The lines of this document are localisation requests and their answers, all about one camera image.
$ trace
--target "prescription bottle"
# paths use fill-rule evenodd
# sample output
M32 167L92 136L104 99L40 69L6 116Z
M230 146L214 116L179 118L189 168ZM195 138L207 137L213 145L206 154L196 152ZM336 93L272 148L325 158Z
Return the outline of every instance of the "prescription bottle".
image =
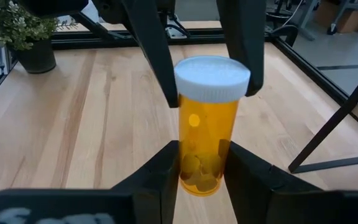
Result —
M209 196L220 186L239 99L250 71L219 56L186 58L175 66L179 92L180 183Z

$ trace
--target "white cap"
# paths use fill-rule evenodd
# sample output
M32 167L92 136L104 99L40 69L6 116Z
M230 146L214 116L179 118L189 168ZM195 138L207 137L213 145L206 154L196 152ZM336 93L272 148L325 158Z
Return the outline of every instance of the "white cap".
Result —
M248 89L250 71L240 62L220 56L186 58L175 66L179 94L195 101L239 100Z

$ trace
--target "wooden tabletop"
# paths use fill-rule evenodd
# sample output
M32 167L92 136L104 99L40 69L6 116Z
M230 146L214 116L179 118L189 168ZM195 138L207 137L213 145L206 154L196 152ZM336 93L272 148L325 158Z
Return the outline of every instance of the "wooden tabletop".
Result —
M227 56L226 46L170 47L174 63ZM178 111L137 48L55 52L58 66L29 75L17 65L0 86L0 189L108 189L178 139ZM265 84L241 99L232 140L286 169L338 105L272 44ZM347 117L307 162L358 156ZM324 189L358 189L358 166L299 174ZM178 188L174 223L235 223L227 189L199 198Z

